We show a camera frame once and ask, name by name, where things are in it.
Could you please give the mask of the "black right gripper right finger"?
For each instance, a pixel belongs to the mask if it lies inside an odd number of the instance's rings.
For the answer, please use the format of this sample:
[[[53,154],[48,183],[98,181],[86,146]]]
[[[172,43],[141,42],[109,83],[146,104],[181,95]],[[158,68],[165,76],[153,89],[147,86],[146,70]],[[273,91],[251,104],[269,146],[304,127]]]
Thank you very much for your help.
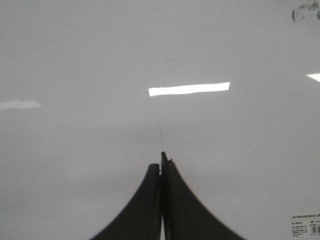
[[[190,190],[173,160],[161,153],[162,216],[166,240],[242,240]]]

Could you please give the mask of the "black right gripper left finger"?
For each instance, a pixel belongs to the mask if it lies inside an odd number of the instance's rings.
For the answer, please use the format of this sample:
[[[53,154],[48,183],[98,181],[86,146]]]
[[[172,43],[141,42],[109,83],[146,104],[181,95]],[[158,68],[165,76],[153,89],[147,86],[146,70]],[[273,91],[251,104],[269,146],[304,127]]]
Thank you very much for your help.
[[[160,166],[152,163],[121,212],[93,240],[159,240],[161,238],[162,180]]]

